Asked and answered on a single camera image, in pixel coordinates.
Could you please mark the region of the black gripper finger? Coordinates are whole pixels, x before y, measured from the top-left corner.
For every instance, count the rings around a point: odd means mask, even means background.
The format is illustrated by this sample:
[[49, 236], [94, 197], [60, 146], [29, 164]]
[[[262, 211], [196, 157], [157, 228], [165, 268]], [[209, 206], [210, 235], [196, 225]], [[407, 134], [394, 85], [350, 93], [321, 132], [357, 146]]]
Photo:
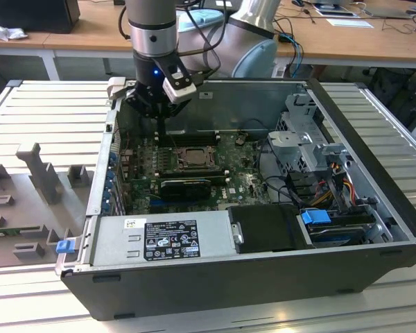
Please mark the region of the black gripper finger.
[[161, 136], [166, 134], [166, 124], [165, 120], [171, 117], [177, 116], [188, 104], [190, 100], [183, 101], [178, 104], [173, 104], [171, 102], [164, 103], [161, 109]]
[[162, 134], [162, 93], [151, 86], [135, 85], [126, 94], [126, 103], [139, 114], [139, 129], [143, 136]]

